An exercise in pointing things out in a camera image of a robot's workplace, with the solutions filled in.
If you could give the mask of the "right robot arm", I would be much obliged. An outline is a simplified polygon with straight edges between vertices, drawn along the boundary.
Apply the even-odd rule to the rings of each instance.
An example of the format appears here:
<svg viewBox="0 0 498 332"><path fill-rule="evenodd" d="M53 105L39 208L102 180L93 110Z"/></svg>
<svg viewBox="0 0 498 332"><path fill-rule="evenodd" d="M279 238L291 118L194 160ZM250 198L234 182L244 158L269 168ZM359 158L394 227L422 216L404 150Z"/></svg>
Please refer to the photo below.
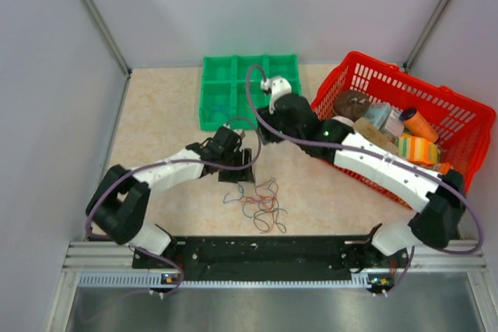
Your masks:
<svg viewBox="0 0 498 332"><path fill-rule="evenodd" d="M266 142L293 142L312 158L367 178L414 211L410 218L370 231L362 245L368 264L379 267L399 250L420 244L447 252L466 210L465 181L457 170L438 172L385 152L349 125L319 119L295 93L281 96L272 107L256 109L255 115Z"/></svg>

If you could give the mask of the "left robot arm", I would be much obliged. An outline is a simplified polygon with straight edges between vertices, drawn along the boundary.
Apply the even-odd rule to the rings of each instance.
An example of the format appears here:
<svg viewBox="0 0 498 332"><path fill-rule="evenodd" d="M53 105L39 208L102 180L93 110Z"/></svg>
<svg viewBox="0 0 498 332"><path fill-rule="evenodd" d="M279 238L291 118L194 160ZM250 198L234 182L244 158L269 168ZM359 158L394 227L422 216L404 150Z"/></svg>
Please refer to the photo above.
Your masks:
<svg viewBox="0 0 498 332"><path fill-rule="evenodd" d="M160 267L176 259L175 239L165 229L146 222L149 201L180 183L197 180L221 170L239 171L244 131L221 126L203 142L186 145L176 154L153 164L126 169L112 166L86 207L87 226L93 223L118 245L141 247Z"/></svg>

